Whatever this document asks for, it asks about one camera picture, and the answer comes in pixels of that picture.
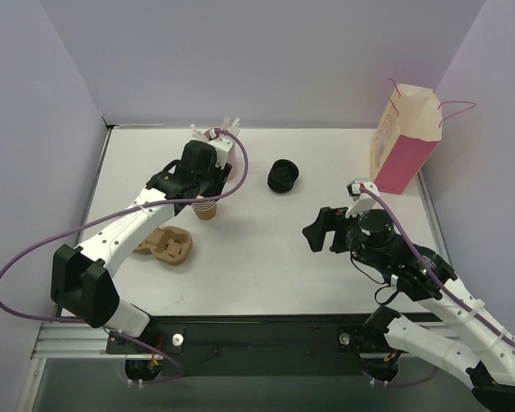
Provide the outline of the stack of brown paper cups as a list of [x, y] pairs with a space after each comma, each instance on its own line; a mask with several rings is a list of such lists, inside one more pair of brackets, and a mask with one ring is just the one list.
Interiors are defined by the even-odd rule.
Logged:
[[191, 207], [197, 218], [202, 221], [209, 221], [215, 218], [217, 213], [216, 201], [194, 202]]

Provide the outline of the stack of black lids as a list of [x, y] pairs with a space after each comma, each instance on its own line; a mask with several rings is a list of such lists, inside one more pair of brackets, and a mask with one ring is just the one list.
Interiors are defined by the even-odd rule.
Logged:
[[293, 189], [299, 175], [299, 168], [292, 161], [279, 159], [269, 171], [267, 184], [273, 192], [285, 194]]

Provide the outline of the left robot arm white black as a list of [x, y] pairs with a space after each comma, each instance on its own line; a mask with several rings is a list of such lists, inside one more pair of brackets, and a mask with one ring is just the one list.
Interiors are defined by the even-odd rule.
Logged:
[[191, 200], [222, 193], [232, 151], [226, 138], [189, 141], [180, 159], [154, 174], [123, 216], [76, 247], [58, 248], [52, 259], [51, 299], [94, 328], [122, 331], [136, 352], [154, 348], [157, 331], [149, 325], [150, 316], [122, 300], [112, 278], [137, 246]]

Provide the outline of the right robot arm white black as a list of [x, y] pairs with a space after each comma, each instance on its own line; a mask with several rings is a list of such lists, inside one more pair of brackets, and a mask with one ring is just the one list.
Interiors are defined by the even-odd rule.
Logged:
[[327, 233], [334, 234], [332, 252], [346, 252], [376, 270], [383, 286], [429, 310], [459, 338], [438, 336], [382, 302], [363, 330], [369, 348], [389, 345], [444, 369], [475, 391], [515, 395], [515, 336], [440, 255], [412, 243], [388, 209], [322, 208], [302, 230], [314, 252], [323, 249]]

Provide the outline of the pink straw holder cup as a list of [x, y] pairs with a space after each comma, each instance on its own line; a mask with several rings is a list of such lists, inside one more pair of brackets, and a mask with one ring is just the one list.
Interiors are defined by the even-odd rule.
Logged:
[[[206, 130], [203, 135], [207, 140], [212, 140], [215, 136], [217, 136], [217, 129], [209, 129]], [[231, 165], [230, 173], [227, 176], [227, 181], [231, 181], [237, 174], [237, 161], [236, 161], [236, 148], [234, 144], [234, 140], [230, 136], [221, 135], [221, 138], [227, 140], [231, 143], [232, 149], [227, 157], [227, 163]]]

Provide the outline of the white wrapped straws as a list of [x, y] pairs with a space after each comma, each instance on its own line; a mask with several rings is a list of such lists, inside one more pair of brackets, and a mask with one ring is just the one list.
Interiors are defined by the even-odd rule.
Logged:
[[201, 141], [212, 141], [222, 137], [220, 130], [226, 130], [228, 133], [237, 136], [240, 132], [240, 118], [233, 118], [228, 114], [220, 127], [211, 128], [205, 131], [199, 130], [194, 124], [191, 125], [192, 137]]

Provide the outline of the brown pulp cup carriers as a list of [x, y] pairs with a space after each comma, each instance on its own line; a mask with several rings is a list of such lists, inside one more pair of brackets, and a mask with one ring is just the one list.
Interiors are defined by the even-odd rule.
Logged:
[[164, 264], [182, 264], [191, 253], [193, 240], [191, 234], [179, 227], [158, 227], [139, 246], [134, 253], [152, 255]]

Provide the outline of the pink cream paper gift bag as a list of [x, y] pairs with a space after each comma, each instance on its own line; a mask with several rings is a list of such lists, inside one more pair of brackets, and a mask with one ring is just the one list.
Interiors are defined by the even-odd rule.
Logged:
[[371, 147], [369, 174], [379, 191], [402, 194], [442, 139], [449, 118], [476, 107], [468, 100], [439, 100], [432, 88], [385, 80], [387, 105]]

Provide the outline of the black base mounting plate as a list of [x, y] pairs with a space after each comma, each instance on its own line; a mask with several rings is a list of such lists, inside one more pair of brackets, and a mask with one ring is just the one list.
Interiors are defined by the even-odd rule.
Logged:
[[337, 377], [368, 373], [392, 381], [400, 351], [365, 328], [364, 314], [158, 317], [142, 341], [172, 358], [144, 360], [148, 350], [109, 336], [108, 354], [127, 356], [144, 378]]

